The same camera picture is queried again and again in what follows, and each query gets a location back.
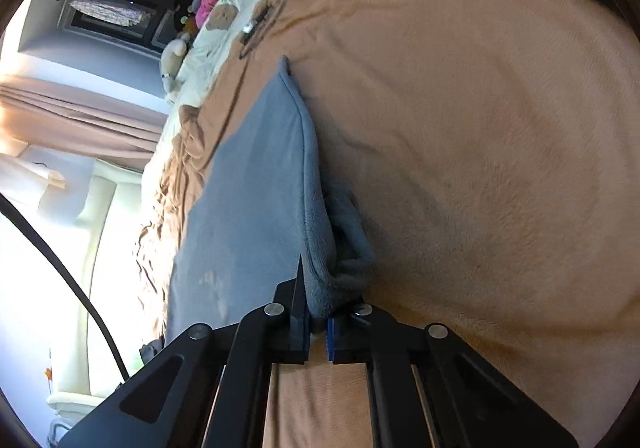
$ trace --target stuffed toy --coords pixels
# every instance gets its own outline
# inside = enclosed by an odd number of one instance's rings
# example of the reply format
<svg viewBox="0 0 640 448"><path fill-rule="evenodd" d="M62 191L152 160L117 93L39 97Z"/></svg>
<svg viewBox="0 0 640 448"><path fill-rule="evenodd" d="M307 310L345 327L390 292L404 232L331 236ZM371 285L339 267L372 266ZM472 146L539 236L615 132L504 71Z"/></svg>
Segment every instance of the stuffed toy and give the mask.
<svg viewBox="0 0 640 448"><path fill-rule="evenodd" d="M194 39L196 39L198 32L200 32L200 29L198 29L198 26L196 25L195 16L183 16L180 21L182 23L182 31L180 31L178 37L183 33L189 33L189 36L191 37L189 41L193 42Z"/></svg>
<svg viewBox="0 0 640 448"><path fill-rule="evenodd" d="M238 16L238 7L228 3L218 3L211 11L204 27L207 31L222 29L226 31Z"/></svg>
<svg viewBox="0 0 640 448"><path fill-rule="evenodd" d="M160 76L164 93L169 94L175 86L175 75L180 70L182 60L187 53L187 43L191 40L191 35L186 32L175 40L167 43L160 56Z"/></svg>

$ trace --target brown blanket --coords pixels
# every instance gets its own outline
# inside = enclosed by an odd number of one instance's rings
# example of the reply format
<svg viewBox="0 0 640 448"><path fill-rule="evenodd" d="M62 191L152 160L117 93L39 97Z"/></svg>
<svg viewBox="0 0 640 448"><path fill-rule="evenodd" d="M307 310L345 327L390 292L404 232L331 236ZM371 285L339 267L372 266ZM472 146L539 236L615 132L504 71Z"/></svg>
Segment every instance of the brown blanket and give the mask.
<svg viewBox="0 0 640 448"><path fill-rule="evenodd" d="M376 251L368 300L448 323L593 446L640 378L631 31L591 0L273 2L248 57L236 43L182 114L164 226L184 229L216 146L288 56ZM268 446L371 446L362 369L321 347L278 369Z"/></svg>

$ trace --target gray towel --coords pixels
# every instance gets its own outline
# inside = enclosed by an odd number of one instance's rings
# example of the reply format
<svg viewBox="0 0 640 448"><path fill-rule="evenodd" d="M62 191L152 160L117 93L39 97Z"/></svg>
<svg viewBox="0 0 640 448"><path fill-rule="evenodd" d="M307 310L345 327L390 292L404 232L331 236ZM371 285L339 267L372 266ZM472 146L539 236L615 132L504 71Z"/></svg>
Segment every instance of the gray towel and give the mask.
<svg viewBox="0 0 640 448"><path fill-rule="evenodd" d="M325 319L369 285L373 253L350 194L319 171L313 121L283 58L214 157L169 286L166 339L223 327L273 299L302 257L311 314Z"/></svg>

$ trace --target curtain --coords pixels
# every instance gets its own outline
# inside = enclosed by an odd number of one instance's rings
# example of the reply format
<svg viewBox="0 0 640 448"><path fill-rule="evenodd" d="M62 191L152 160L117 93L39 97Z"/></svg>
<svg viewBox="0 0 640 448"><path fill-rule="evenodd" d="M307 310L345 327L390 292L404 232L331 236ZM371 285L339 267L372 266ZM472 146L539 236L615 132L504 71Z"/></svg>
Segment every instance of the curtain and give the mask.
<svg viewBox="0 0 640 448"><path fill-rule="evenodd" d="M20 157L20 154L28 147L26 142L18 141L2 130L2 108L0 107L0 153Z"/></svg>
<svg viewBox="0 0 640 448"><path fill-rule="evenodd" d="M49 186L63 190L65 177L46 166L0 153L0 193L6 198L36 209Z"/></svg>
<svg viewBox="0 0 640 448"><path fill-rule="evenodd" d="M63 84L6 76L0 82L2 130L14 139L142 171L166 116Z"/></svg>

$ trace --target white armrest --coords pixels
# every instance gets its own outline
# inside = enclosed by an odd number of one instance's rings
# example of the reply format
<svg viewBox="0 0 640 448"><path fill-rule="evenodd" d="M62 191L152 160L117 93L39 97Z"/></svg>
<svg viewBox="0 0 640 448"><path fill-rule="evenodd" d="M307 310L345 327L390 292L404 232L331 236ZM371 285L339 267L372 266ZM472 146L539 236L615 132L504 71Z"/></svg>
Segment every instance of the white armrest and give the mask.
<svg viewBox="0 0 640 448"><path fill-rule="evenodd" d="M133 244L140 232L139 215L140 184L118 184L102 229L90 294L129 374L143 365L138 350L144 343L139 330L143 310L138 300L140 279L133 256ZM122 382L122 377L93 320L88 324L86 344L90 393L106 398Z"/></svg>
<svg viewBox="0 0 640 448"><path fill-rule="evenodd" d="M47 404L62 417L80 419L98 406L104 398L73 392L54 392L47 398Z"/></svg>
<svg viewBox="0 0 640 448"><path fill-rule="evenodd" d="M76 281L89 293L92 287L95 256L116 184L94 176L89 183L89 193L82 213L74 223L71 235L76 250L82 252L84 262L80 269L72 269ZM69 290L61 291L53 300L51 368L55 392L90 394L87 359L87 312Z"/></svg>
<svg viewBox="0 0 640 448"><path fill-rule="evenodd" d="M116 184L140 184L142 174L109 164L101 159L95 161L94 175L109 179Z"/></svg>

